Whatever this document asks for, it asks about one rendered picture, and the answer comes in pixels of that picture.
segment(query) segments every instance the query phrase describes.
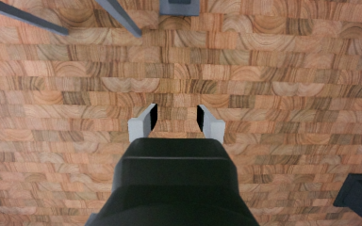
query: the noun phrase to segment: wooden floor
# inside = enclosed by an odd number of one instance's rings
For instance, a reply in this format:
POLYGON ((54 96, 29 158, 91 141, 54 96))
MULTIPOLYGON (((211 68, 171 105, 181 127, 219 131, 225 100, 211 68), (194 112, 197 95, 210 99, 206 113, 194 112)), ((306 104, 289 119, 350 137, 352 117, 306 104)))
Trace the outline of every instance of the wooden floor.
POLYGON ((84 225, 110 194, 127 121, 224 148, 260 225, 362 225, 333 201, 362 173, 362 0, 201 0, 199 17, 122 0, 136 39, 92 0, 6 0, 70 29, 0 16, 0 225, 84 225))

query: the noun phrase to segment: wooden surface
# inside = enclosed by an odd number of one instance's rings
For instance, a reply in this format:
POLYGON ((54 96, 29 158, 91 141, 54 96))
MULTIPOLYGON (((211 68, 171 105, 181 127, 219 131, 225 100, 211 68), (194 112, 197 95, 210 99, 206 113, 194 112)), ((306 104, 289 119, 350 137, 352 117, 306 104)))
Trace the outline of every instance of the wooden surface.
POLYGON ((1 225, 83 225, 150 103, 151 137, 204 137, 199 104, 226 121, 260 225, 362 225, 332 205, 362 173, 361 0, 201 0, 199 17, 120 1, 141 39, 91 0, 6 2, 70 36, 0 16, 1 225))

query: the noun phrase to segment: gray rod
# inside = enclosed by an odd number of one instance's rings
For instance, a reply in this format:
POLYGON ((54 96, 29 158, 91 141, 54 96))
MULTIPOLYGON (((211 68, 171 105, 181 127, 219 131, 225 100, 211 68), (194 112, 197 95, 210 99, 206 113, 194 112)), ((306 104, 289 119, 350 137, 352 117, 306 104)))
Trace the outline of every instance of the gray rod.
POLYGON ((67 28, 47 22, 42 18, 34 16, 28 12, 19 10, 18 8, 12 7, 3 2, 0 2, 0 14, 2 14, 4 16, 8 16, 12 19, 15 19, 15 20, 18 20, 21 22, 35 25, 37 27, 40 27, 42 29, 48 30, 50 32, 53 32, 53 33, 56 33, 56 34, 59 34, 62 36, 69 35, 69 31, 67 28))
POLYGON ((121 23, 135 37, 140 38, 142 31, 137 27, 135 22, 128 16, 127 12, 117 2, 117 0, 95 0, 103 7, 116 21, 121 23))

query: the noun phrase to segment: gray bracket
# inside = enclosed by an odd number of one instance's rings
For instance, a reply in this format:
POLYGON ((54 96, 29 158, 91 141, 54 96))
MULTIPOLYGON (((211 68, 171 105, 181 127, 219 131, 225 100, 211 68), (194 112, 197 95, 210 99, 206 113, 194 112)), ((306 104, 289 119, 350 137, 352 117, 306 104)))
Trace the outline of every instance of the gray bracket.
POLYGON ((150 104, 137 118, 128 121, 129 142, 148 137, 157 121, 157 105, 150 104))
POLYGON ((198 105, 197 122, 206 138, 216 139, 223 144, 225 121, 217 120, 204 105, 198 105))
POLYGON ((199 16, 200 0, 159 0, 159 14, 199 16))
POLYGON ((10 6, 3 2, 0 2, 0 14, 21 22, 25 22, 27 24, 35 25, 37 27, 62 36, 69 35, 69 31, 67 28, 45 21, 42 18, 34 16, 28 12, 19 10, 18 8, 10 6))
POLYGON ((137 38, 142 36, 142 31, 137 27, 135 22, 129 17, 127 12, 117 2, 117 0, 95 0, 104 8, 116 21, 122 24, 125 29, 137 38))

